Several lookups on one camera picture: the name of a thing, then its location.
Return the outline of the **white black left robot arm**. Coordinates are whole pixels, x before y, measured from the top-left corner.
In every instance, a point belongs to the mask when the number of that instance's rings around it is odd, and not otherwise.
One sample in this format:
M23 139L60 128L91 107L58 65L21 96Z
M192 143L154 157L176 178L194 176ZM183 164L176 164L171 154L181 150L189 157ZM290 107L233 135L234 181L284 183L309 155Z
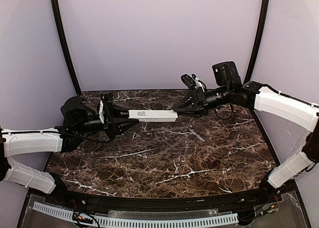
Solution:
M83 104L79 96L69 98L60 109L62 126L44 130L0 131L0 179L33 188L46 194L62 194L67 188L62 179L53 173L41 172L14 160L15 155L38 152L71 152L90 136L104 132L107 144L116 136L139 123L130 118L128 109L115 105L112 94L101 95L99 110L95 112Z

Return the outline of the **white remote control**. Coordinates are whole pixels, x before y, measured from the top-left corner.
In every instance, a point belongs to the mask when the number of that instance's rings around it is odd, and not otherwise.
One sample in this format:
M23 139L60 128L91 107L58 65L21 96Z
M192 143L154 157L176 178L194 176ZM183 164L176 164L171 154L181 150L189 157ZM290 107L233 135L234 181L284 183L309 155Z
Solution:
M178 115L173 110L129 110L129 118L140 122L175 122Z

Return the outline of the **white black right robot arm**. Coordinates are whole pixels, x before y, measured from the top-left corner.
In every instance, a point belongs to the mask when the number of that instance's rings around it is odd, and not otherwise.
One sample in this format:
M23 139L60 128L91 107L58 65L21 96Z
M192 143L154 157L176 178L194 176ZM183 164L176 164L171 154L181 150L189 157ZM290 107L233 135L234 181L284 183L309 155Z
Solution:
M217 89L208 90L195 75L184 74L186 96L173 110L181 116L201 117L221 105L238 105L269 113L303 127L309 132L305 145L266 176L260 188L276 190L319 161L319 106L273 89L267 84L249 81L242 84L234 62L212 66Z

